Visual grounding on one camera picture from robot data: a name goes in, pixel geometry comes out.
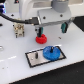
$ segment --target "red object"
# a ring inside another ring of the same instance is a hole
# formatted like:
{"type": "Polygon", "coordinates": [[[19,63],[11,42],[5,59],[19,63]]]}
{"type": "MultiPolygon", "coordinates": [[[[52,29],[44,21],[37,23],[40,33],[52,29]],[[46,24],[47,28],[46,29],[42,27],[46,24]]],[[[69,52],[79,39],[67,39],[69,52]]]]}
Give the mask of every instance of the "red object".
{"type": "Polygon", "coordinates": [[[36,37],[36,42],[39,44],[44,44],[47,42],[47,37],[42,34],[41,37],[36,37]]]}

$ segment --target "blue object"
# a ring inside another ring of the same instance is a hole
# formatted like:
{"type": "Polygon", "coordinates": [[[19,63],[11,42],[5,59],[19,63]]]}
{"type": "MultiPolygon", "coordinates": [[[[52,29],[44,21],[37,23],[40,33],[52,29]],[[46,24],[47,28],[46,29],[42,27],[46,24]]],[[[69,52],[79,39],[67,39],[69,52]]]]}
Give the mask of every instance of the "blue object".
{"type": "Polygon", "coordinates": [[[47,46],[43,50],[43,56],[51,61],[58,60],[60,57],[60,50],[57,47],[53,47],[53,52],[51,53],[51,49],[53,46],[47,46]]]}

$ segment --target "metal bolt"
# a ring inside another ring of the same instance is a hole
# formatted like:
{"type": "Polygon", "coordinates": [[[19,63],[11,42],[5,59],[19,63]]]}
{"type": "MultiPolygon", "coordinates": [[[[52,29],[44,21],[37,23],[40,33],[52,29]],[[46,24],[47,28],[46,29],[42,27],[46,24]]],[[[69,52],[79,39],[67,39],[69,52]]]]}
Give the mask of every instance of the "metal bolt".
{"type": "Polygon", "coordinates": [[[3,26],[3,24],[2,24],[2,23],[0,23],[0,27],[1,27],[1,26],[3,26]]]}
{"type": "Polygon", "coordinates": [[[46,19],[46,17],[44,16],[43,19],[46,19]]]}

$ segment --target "cable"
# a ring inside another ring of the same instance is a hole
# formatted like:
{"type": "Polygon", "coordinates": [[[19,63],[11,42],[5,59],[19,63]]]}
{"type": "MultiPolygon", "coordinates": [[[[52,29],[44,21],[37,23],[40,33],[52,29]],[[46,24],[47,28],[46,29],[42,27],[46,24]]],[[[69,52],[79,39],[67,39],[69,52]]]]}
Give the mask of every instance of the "cable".
{"type": "Polygon", "coordinates": [[[8,17],[8,16],[6,16],[6,15],[4,15],[4,14],[2,14],[2,13],[0,13],[0,16],[2,16],[3,18],[5,18],[5,19],[7,19],[7,20],[9,20],[9,21],[11,21],[11,22],[28,24],[27,21],[12,19],[12,18],[10,18],[10,17],[8,17]]]}
{"type": "Polygon", "coordinates": [[[0,16],[11,21],[11,22],[16,22],[16,23],[22,23],[22,24],[33,24],[33,25],[39,25],[39,21],[38,21],[38,18],[37,17],[33,17],[32,19],[29,19],[29,20],[16,20],[16,19],[13,19],[13,18],[10,18],[2,13],[0,13],[0,16]]]}

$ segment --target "white surface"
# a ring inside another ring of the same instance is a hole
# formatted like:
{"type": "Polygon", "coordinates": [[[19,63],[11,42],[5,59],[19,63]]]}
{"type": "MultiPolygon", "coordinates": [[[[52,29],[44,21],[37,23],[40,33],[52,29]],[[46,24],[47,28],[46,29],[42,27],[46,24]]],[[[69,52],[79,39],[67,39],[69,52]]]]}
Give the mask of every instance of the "white surface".
{"type": "Polygon", "coordinates": [[[0,84],[15,82],[84,60],[84,32],[73,23],[66,34],[61,33],[60,25],[45,27],[44,34],[48,42],[40,45],[35,42],[34,26],[25,25],[25,37],[16,38],[13,23],[0,17],[1,22],[3,27],[0,27],[0,46],[4,50],[0,51],[0,84]],[[25,53],[52,45],[60,45],[67,59],[30,68],[25,53]]]}

